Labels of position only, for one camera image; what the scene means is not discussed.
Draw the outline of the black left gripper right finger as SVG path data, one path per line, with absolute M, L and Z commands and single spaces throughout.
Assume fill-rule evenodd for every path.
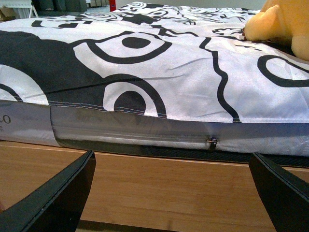
M 249 168 L 258 195 L 277 232 L 309 230 L 309 184 L 259 153 Z

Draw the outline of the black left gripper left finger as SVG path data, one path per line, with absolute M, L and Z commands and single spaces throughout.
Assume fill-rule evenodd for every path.
M 90 193 L 96 157 L 87 151 L 0 215 L 2 232 L 74 232 Z

